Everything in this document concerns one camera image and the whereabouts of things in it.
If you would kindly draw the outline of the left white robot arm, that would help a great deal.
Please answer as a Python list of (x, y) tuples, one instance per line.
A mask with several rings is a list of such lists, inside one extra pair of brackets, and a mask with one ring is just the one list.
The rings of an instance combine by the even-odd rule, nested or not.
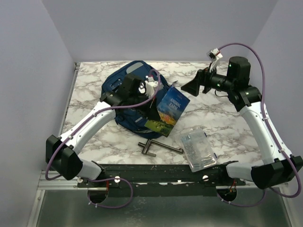
[(129, 73), (115, 90), (103, 91), (93, 110), (79, 123), (59, 137), (51, 135), (46, 140), (45, 178), (56, 179), (48, 175), (53, 169), (66, 180), (86, 178), (93, 186), (101, 186), (105, 181), (102, 167), (81, 159), (79, 153), (103, 126), (116, 118), (133, 117), (135, 123), (158, 120), (157, 103), (161, 100), (158, 94), (165, 89), (162, 79), (157, 70), (142, 78)]

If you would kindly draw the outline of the navy blue student backpack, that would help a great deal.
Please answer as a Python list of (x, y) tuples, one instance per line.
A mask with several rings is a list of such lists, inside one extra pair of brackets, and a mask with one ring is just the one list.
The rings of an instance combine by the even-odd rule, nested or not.
[[(150, 82), (158, 82), (158, 78), (160, 89), (156, 96), (149, 102), (137, 106), (151, 97), (147, 85)], [(140, 137), (157, 139), (162, 135), (145, 125), (148, 121), (160, 120), (157, 105), (169, 88), (166, 79), (162, 75), (157, 76), (151, 65), (144, 61), (132, 61), (106, 78), (101, 85), (100, 101), (105, 101), (111, 106), (128, 106), (115, 110), (115, 122)]]

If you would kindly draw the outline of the blue animal farm book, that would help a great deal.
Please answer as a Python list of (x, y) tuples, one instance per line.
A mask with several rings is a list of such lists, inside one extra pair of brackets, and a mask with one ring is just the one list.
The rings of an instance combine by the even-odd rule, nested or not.
[(175, 87), (170, 87), (157, 105), (159, 120), (148, 120), (145, 127), (168, 137), (190, 100)]

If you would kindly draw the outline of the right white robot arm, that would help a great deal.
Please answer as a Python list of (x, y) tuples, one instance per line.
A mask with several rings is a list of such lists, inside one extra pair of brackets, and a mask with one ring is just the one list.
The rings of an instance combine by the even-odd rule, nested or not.
[(299, 171), (303, 159), (295, 157), (279, 137), (265, 105), (261, 103), (260, 91), (249, 84), (250, 67), (246, 58), (231, 57), (225, 76), (209, 68), (198, 70), (194, 79), (183, 85), (181, 90), (198, 96), (200, 86), (203, 86), (204, 94), (211, 89), (227, 93), (229, 101), (248, 124), (259, 147), (263, 165), (228, 163), (226, 169), (218, 173), (218, 181), (229, 185), (235, 178), (239, 178), (266, 189), (292, 180), (295, 176), (292, 168)]

